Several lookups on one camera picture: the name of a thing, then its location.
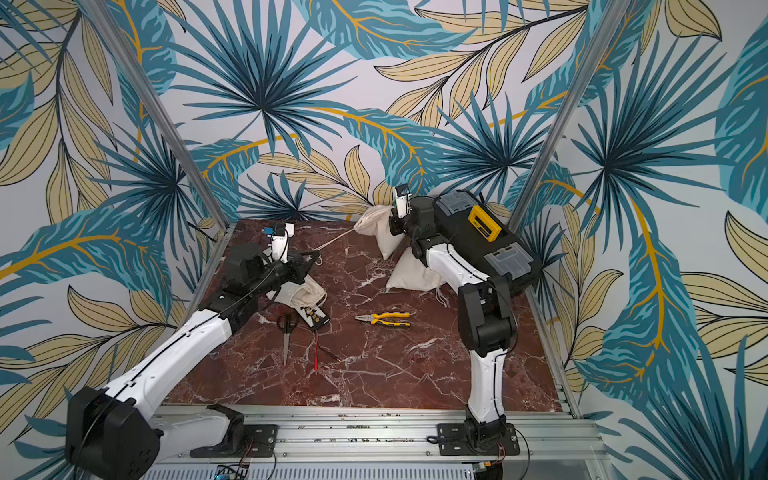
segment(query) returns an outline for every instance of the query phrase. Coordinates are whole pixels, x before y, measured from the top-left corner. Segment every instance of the wallpaper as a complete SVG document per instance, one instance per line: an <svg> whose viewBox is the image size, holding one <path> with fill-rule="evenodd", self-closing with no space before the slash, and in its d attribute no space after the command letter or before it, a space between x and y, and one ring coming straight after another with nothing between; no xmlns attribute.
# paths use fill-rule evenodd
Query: wallpaper
<svg viewBox="0 0 768 480"><path fill-rule="evenodd" d="M524 218L547 337L618 478L768 477L767 15L651 2Z"/></svg>
<svg viewBox="0 0 768 480"><path fill-rule="evenodd" d="M0 477L71 478L71 394L184 321L220 233L74 0L0 0L0 58Z"/></svg>
<svg viewBox="0 0 768 480"><path fill-rule="evenodd" d="M352 220L402 183L507 216L608 1L107 4L231 220ZM170 334L221 233L76 1L0 6L0 458L64 478L70 392ZM766 475L766 13L631 0L525 218L627 478Z"/></svg>

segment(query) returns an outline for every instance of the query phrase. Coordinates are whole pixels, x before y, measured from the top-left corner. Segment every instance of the red marble tabletop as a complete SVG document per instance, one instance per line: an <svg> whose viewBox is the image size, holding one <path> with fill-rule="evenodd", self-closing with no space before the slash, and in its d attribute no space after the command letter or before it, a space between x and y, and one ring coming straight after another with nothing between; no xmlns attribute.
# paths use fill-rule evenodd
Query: red marble tabletop
<svg viewBox="0 0 768 480"><path fill-rule="evenodd" d="M231 245L261 242L267 220L241 220ZM311 250L351 229L350 222L296 222L291 248ZM445 284L445 308L435 291L385 291L386 281L406 242L393 258L382 260L375 237L349 233L321 250L322 264L310 275L328 293L323 310L331 323L315 334L301 322L290 337L283 366L283 334L275 324L275 304L251 320L203 359L171 391L167 403L242 403L284 406L344 406L464 409L470 390L469 353L456 328L456 296ZM208 288L221 284L218 270ZM504 368L507 410L560 411L530 306L517 296L513 307L519 340ZM393 310L410 312L412 327L396 329L355 320L355 315Z"/></svg>

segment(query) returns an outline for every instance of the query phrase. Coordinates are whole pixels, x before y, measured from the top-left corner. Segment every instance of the palm frond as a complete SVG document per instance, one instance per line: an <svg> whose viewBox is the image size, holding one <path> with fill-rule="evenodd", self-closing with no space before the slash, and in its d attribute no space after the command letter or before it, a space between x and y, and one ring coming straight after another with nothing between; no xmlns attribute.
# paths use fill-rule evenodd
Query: palm frond
<svg viewBox="0 0 768 480"><path fill-rule="evenodd" d="M437 171L444 183L450 182L442 193L461 187L475 194L484 191L489 199L495 195L495 201L501 203L508 175L512 172L516 178L518 173L515 168L527 170L536 159L549 129L548 125L544 125L547 118L538 115L536 121L529 125L532 115L526 114L515 124L507 101L504 125L501 126L496 108L491 103L494 125L491 127L474 95L471 101L471 115L462 109L472 127L471 131L461 127L445 112L440 112L458 132L435 131L435 140L445 149Z"/></svg>
<svg viewBox="0 0 768 480"><path fill-rule="evenodd" d="M99 147L112 159L105 162L110 167L131 175L130 180L102 180L93 178L100 184L127 187L126 191L108 198L102 205L119 205L118 208L134 210L155 238L163 240L170 234L170 248L178 259L177 239L187 250L186 238L192 234L188 222L202 216L202 212L190 198L183 180L187 176L176 161L165 139L150 122L149 129L139 125L145 142L136 140L131 134L123 132L133 143L129 146L117 138L112 141L126 154L99 144Z"/></svg>
<svg viewBox="0 0 768 480"><path fill-rule="evenodd" d="M338 220L340 215L322 210L306 210L301 207L306 182L302 182L296 193L290 191L288 178L285 172L280 174L279 192L275 188L274 177L270 175L266 179L268 188L258 184L250 175L248 181L253 189L241 185L248 194L243 195L241 205L249 210L242 210L242 218L254 218L257 220Z"/></svg>
<svg viewBox="0 0 768 480"><path fill-rule="evenodd" d="M554 305L554 294L552 293L549 282L547 281L547 267L555 264L565 253L554 253L555 247L560 243L560 237L563 231L558 222L550 225L549 214L542 221L542 215L521 231L521 241L527 246L535 257L541 259L541 270L538 277L534 280L534 291L536 292L537 304L544 308L546 318L552 318L557 310Z"/></svg>
<svg viewBox="0 0 768 480"><path fill-rule="evenodd" d="M323 130L337 134L329 123L338 123L338 120L332 115L323 113L322 109L346 109L346 107L338 102L322 100L318 97L346 82L326 86L320 83L349 64L331 68L320 74L316 72L347 45L337 45L321 51L326 44L325 41L321 41L300 57L297 52L308 48L303 44L310 30L310 24L306 24L293 39L293 43L289 44L291 2L283 3L283 10L278 18L275 1L270 0L267 9L267 28L262 31L261 5L266 2L253 2L250 15L252 26L249 26L242 2L234 2L235 16L234 22L231 22L230 17L216 0L214 6L220 23L218 28L193 2L185 1L213 39L210 40L202 31L197 30L182 18L176 17L177 21L211 56L211 59L208 59L183 45L171 45L174 50L208 70L206 73L184 65L175 67L178 73L208 86L175 85L172 88L215 98L215 101L186 104L191 107L214 110L201 115L196 120L260 114L269 140L270 152L273 154L277 136L289 138L291 134L297 135L308 148L310 143L306 138L307 135L330 147L316 131ZM287 142L286 145L298 158L299 151L296 145L293 142Z"/></svg>
<svg viewBox="0 0 768 480"><path fill-rule="evenodd" d="M600 208L598 221L591 232L588 232L589 235L598 230L601 222L604 221L610 230L611 222L615 221L619 244L623 245L626 218L633 230L633 237L636 236L632 203L637 205L653 228L653 214L644 195L690 206L689 203L678 200L659 188L656 185L658 181L719 190L718 187L669 173L668 170L658 170L659 167L718 165L727 162L716 155L691 153L700 147L714 144L714 138L688 143L675 142L681 134L715 118L718 111L686 119L705 98L727 80L731 70L727 68L707 83L722 57L702 69L702 64L712 55L717 45L712 45L702 55L694 57L694 49L699 40L700 37L691 42L671 64L670 60L677 44L675 41L665 56L656 62L659 47L657 34L653 51L643 71L640 67L641 49L638 44L626 86L622 85L622 74L619 71L613 73L612 108L609 105L609 95L605 91L598 93L599 114L589 105L584 107L589 113L594 132L579 125L584 141L573 142L587 158L600 167L597 176L576 206L590 202L582 228L586 227L588 219L592 218L598 207ZM606 247L610 237L611 235L605 236Z"/></svg>

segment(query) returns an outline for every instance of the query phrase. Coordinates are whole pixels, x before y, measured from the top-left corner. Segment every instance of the yellow pliers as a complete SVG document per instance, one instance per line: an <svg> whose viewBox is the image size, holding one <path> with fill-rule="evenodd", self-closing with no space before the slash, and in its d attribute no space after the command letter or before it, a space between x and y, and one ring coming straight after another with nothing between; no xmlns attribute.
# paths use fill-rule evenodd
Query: yellow pliers
<svg viewBox="0 0 768 480"><path fill-rule="evenodd" d="M355 320L360 320L361 322L368 322L371 325L376 325L377 323L381 323L385 326L411 326L409 322L387 322L386 320L383 320L385 318L408 318L411 314L404 312L387 312L387 313L381 313L381 314L372 314L372 315L358 315L355 317Z"/></svg>

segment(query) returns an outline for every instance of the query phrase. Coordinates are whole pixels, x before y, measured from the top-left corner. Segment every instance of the wire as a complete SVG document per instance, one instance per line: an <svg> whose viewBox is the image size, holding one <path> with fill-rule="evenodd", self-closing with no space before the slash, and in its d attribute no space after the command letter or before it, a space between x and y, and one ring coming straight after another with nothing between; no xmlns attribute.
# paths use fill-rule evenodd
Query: wire
<svg viewBox="0 0 768 480"><path fill-rule="evenodd" d="M520 430L515 429L518 435L520 435L523 438L523 442L525 442L525 450L528 452L528 460L525 463L525 470L523 470L523 474L520 475L520 478L518 480L523 480L525 475L528 473L528 467L531 466L531 449L528 447L528 440L525 439L525 435L523 435L523 432Z"/></svg>
<svg viewBox="0 0 768 480"><path fill-rule="evenodd" d="M287 250L287 249L288 249L288 242L286 242L286 245L285 245L285 247L283 248L283 252L280 254L280 258L282 258L282 257L283 257L283 255L285 254L285 252L286 252L286 250ZM255 291L256 291L256 290L257 290L257 289L258 289L258 288L261 286L261 284L262 284L262 283L264 283L264 281L265 281L267 278L269 278L269 276L270 276L270 275L272 275L272 272L274 272L276 268L277 268L277 265L273 266L273 267L272 267L272 269L269 271L269 273L268 273L267 275L265 275L265 276L264 276L264 278L263 278L263 279L261 279L261 281L260 281L260 282L259 282L259 283L258 283L258 284L257 284L257 285L254 287L254 288L252 288L252 289L250 290L250 292L246 293L245 295L243 295L242 297L240 297L238 300L235 300L234 302L232 302L232 303L231 303L231 304L230 304L230 305L229 305L227 308L225 308L224 310L221 310L219 313L215 313L215 314L213 314L212 316L210 316L210 317L206 318L204 321L202 321L202 322L198 323L196 326L193 326L191 329L189 329L189 331L187 332L187 334L194 332L196 329L199 329L200 327L202 327L202 326L203 326L203 325L205 325L206 323L210 322L212 319L215 319L215 318L217 318L218 316L222 316L222 315L224 314L224 312L226 312L226 311L228 311L229 309L231 309L231 308L233 308L233 307L237 306L237 304L238 304L238 303L242 302L242 301L243 301L243 300L245 300L245 299L246 299L248 296L250 296L250 294L251 294L251 293L255 292ZM82 451L83 451L83 446L85 445L85 442L88 440L88 436L91 434L91 430L93 430L93 428L96 426L96 422L98 422L98 420L99 420L99 417L101 417L101 414L102 414L102 413L104 413L105 411L107 411L108 407L109 407L109 406L110 406L110 405L111 405L111 404L112 404L112 403L113 403L113 402L114 402L114 401L115 401L115 400L116 400L116 399L117 399L117 398L120 396L120 394L121 394L122 392L124 392L124 391L125 391L125 389L126 389L126 388L128 388L128 385L130 385L130 384L131 384L131 383L132 383L134 380L136 380L136 379L137 379L137 378L138 378L138 377L139 377L139 376L140 376L140 375L141 375L141 374L144 372L144 370L146 370L146 369L147 369L147 367L149 367L149 365L151 365L151 364L152 364L152 362L154 362L154 361L155 361L155 360L156 360L158 357L162 356L162 355L163 355L163 353L165 353L165 352L166 352L166 351L167 351L169 348L171 348L172 346L176 345L176 342L178 342L179 340L181 340L181 339L183 339L183 338L187 338L187 335L178 336L178 337L177 337L177 338L176 338L176 339L175 339L173 342L171 342L171 343L169 343L168 345L166 345L166 346L165 346L165 347L164 347L164 348L163 348L163 349L162 349L162 350L161 350L161 351L160 351L160 352L159 352L157 355L153 356L153 357L152 357L152 358L151 358L151 359L150 359L150 360L147 362L147 364L146 364L146 365L144 365L143 367L141 367L141 369L140 369L140 370L139 370L139 371L136 373L136 375L134 375L134 377L133 377L133 378L132 378L130 381L126 382L126 383L123 385L123 388L121 388L120 390L118 390L118 393L117 393L117 395L113 396L113 397L112 397L112 398L109 400L109 402L107 402L107 403L105 403L105 404L104 404L104 408L103 408L103 409L101 409L101 411L100 411L100 412L99 412L99 413L98 413L98 414L95 416L95 418L94 418L94 421L93 421L93 422L91 422L91 426L89 426L89 427L88 427L88 430L86 430L86 431L85 431L85 435L83 435L83 439L82 439L82 441L80 442L80 447L79 447L79 448L78 448L78 450L75 452L75 453L78 455L78 457L77 457L77 459L78 459L78 460L80 459L80 455L81 455L81 453L82 453ZM78 463L77 463L77 460L75 460L74 456L72 457L72 465L74 465L74 468L72 469L72 479L73 479L73 480L76 480L76 478L77 478L77 473L78 473Z"/></svg>

